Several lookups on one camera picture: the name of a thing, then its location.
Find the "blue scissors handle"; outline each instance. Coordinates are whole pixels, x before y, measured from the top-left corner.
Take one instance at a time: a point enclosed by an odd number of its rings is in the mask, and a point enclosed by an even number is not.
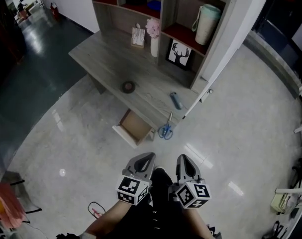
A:
[[[169,124],[160,127],[158,133],[159,137],[164,138],[165,140],[169,140],[173,136],[173,131],[171,131],[171,126]]]

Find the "scissors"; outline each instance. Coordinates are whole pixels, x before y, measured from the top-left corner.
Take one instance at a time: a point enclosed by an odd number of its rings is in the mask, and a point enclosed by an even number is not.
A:
[[[166,124],[159,128],[158,133],[160,138],[164,138],[165,140],[169,140],[173,136],[173,131],[171,130],[170,121],[172,120],[173,112],[171,112],[169,119]]]

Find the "white bottle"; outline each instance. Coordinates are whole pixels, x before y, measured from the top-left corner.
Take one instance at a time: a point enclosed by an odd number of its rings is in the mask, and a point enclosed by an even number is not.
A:
[[[207,44],[220,19],[221,11],[217,7],[205,4],[200,7],[192,31],[196,32],[195,41],[201,45]]]

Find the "black and white marker cube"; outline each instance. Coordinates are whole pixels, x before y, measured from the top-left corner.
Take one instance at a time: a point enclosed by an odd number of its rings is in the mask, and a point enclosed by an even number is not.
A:
[[[176,191],[183,208],[199,208],[211,199],[209,186],[206,184],[186,182]]]
[[[120,175],[116,184],[117,198],[123,202],[137,205],[149,192],[150,184],[125,175]]]

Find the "person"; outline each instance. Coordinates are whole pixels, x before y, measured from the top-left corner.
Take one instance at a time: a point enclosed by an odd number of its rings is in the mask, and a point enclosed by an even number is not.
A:
[[[151,195],[137,206],[118,201],[81,236],[58,235],[57,239],[213,239],[196,209],[183,209],[180,202],[168,201],[173,182],[163,168],[156,168],[151,180]]]
[[[27,4],[23,4],[22,3],[23,2],[23,0],[20,0],[19,1],[19,4],[18,4],[18,6],[17,6],[17,9],[18,9],[18,12],[19,12],[19,17],[20,18],[24,18],[24,19],[27,19],[28,18],[28,15],[27,15],[27,13],[26,13],[26,11],[24,10],[24,6],[26,6]]]

